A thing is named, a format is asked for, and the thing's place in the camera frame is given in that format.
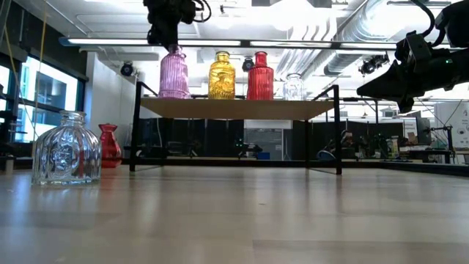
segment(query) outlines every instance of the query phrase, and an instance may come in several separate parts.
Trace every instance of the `vase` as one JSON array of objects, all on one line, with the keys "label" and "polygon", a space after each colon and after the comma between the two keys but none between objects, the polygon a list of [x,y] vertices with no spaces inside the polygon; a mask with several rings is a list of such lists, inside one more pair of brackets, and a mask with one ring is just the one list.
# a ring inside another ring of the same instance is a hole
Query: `vase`
[{"label": "vase", "polygon": [[235,68],[229,63],[228,52],[217,52],[208,78],[209,99],[235,99]]},{"label": "vase", "polygon": [[85,113],[61,111],[61,125],[43,133],[34,150],[34,184],[90,183],[101,176],[101,141],[84,127]]},{"label": "vase", "polygon": [[120,150],[114,132],[117,125],[101,124],[99,125],[101,133],[101,146],[103,147],[103,168],[115,168],[122,163],[122,152]]},{"label": "vase", "polygon": [[284,83],[284,100],[306,100],[305,85],[298,73],[287,75]]},{"label": "vase", "polygon": [[264,51],[256,53],[256,64],[249,70],[248,100],[273,100],[273,69]]},{"label": "vase", "polygon": [[169,54],[161,60],[159,98],[188,99],[188,66],[185,54],[178,45],[169,46]]}]

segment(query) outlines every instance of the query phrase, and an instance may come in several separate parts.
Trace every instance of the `yellow glass vase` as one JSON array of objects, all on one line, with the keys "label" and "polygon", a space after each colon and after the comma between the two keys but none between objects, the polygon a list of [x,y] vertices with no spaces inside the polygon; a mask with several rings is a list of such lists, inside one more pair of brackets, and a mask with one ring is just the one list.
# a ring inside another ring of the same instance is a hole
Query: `yellow glass vase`
[{"label": "yellow glass vase", "polygon": [[228,52],[217,52],[208,78],[209,99],[235,99],[235,68],[229,63]]}]

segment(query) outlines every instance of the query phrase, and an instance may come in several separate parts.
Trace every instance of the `black metal table frame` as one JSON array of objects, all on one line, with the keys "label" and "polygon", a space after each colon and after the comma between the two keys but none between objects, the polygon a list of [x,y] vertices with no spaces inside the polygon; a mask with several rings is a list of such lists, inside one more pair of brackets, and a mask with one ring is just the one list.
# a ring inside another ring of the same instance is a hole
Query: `black metal table frame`
[{"label": "black metal table frame", "polygon": [[[273,167],[300,167],[301,164],[305,168],[309,169],[311,167],[310,153],[309,153],[309,136],[311,135],[311,123],[309,120],[304,120],[305,124],[305,161],[303,163],[298,161],[214,161],[214,160],[203,160],[203,159],[188,159],[188,160],[178,160],[171,161],[165,159],[165,155],[161,155],[161,158],[139,158],[137,153],[137,138],[139,136],[139,120],[140,120],[140,103],[142,97],[142,89],[145,88],[149,90],[153,95],[158,96],[158,94],[149,88],[144,82],[137,81],[136,84],[136,96],[135,96],[135,106],[133,109],[133,127],[132,127],[132,139],[130,145],[130,171],[135,172],[136,165],[183,165],[183,166],[273,166]],[[341,162],[341,131],[340,131],[340,110],[339,110],[339,86],[333,85],[326,90],[324,90],[320,95],[316,96],[313,100],[318,100],[327,92],[333,90],[333,106],[334,106],[334,128],[335,128],[335,142],[336,146],[336,160],[334,161],[336,167],[336,174],[342,174],[342,162]],[[161,152],[165,151],[165,143],[161,144]]]}]

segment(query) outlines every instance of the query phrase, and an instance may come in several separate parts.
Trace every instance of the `wooden floor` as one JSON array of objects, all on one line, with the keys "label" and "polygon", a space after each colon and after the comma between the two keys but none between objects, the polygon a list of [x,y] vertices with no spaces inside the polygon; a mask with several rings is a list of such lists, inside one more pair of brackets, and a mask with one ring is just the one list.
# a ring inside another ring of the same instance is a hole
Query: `wooden floor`
[{"label": "wooden floor", "polygon": [[93,186],[0,176],[0,263],[469,263],[469,180],[164,167]]}]

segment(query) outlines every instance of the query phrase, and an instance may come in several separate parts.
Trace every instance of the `small red vase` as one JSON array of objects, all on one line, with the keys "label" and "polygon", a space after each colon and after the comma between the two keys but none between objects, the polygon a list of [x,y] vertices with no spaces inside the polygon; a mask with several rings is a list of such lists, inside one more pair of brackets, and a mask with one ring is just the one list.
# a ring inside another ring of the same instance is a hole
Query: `small red vase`
[{"label": "small red vase", "polygon": [[256,53],[256,64],[249,70],[248,100],[273,100],[273,69],[264,51]]},{"label": "small red vase", "polygon": [[122,163],[122,152],[119,144],[117,144],[114,132],[117,125],[101,124],[99,125],[101,131],[101,145],[103,147],[103,161],[101,162],[103,168],[115,168]]}]

